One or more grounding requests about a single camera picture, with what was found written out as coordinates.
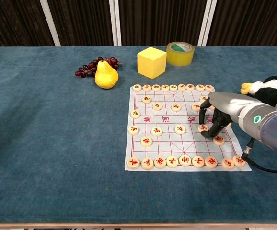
yellow pear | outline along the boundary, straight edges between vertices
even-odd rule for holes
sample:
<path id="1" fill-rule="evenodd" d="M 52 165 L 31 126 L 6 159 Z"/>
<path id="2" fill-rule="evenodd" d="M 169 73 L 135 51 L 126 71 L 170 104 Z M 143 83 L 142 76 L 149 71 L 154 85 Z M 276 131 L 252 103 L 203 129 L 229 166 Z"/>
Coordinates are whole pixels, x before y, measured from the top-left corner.
<path id="1" fill-rule="evenodd" d="M 117 71 L 106 61 L 99 61 L 95 75 L 95 82 L 100 88 L 111 89 L 118 81 Z"/>

dark curtain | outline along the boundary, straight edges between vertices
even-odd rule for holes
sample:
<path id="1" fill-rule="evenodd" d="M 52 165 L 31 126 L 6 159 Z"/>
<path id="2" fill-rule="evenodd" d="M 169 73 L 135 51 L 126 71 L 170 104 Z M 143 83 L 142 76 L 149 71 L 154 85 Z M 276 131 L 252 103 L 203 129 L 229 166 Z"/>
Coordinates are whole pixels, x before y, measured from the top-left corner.
<path id="1" fill-rule="evenodd" d="M 119 0 L 123 46 L 198 44 L 207 0 Z"/>
<path id="2" fill-rule="evenodd" d="M 61 46 L 112 46 L 108 0 L 48 0 Z"/>
<path id="3" fill-rule="evenodd" d="M 277 46 L 277 0 L 218 0 L 207 46 Z"/>
<path id="4" fill-rule="evenodd" d="M 0 0 L 0 46 L 54 46 L 39 0 Z"/>

stuffed toy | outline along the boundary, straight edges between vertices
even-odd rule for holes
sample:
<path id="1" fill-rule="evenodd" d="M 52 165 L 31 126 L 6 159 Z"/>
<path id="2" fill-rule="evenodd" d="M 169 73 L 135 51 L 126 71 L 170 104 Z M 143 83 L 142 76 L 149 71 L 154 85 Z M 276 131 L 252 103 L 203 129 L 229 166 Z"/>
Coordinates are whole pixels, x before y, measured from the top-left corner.
<path id="1" fill-rule="evenodd" d="M 277 76 L 270 76 L 264 82 L 243 83 L 241 94 L 249 94 L 265 104 L 275 107 L 277 104 Z"/>

wooden table edge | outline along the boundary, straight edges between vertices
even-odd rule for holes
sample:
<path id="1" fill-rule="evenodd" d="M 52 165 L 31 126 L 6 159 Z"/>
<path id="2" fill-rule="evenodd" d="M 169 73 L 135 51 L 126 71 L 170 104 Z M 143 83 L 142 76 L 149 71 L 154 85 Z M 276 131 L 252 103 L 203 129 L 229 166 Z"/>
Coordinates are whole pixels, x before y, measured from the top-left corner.
<path id="1" fill-rule="evenodd" d="M 54 228 L 185 228 L 185 227 L 268 227 L 277 228 L 277 224 L 262 224 L 262 223 L 131 223 L 131 224 L 97 224 L 97 223 L 3 223 L 0 224 L 0 229 L 20 229 L 20 228 L 35 228 L 35 229 L 54 229 Z"/>

packing tape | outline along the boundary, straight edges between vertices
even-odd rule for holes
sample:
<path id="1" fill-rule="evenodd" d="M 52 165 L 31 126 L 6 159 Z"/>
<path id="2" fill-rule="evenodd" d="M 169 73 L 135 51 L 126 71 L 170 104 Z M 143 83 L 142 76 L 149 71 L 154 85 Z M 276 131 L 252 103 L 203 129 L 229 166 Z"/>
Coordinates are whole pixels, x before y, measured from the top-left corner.
<path id="1" fill-rule="evenodd" d="M 166 47 L 166 61 L 174 66 L 187 66 L 193 60 L 195 48 L 186 42 L 171 42 Z"/>

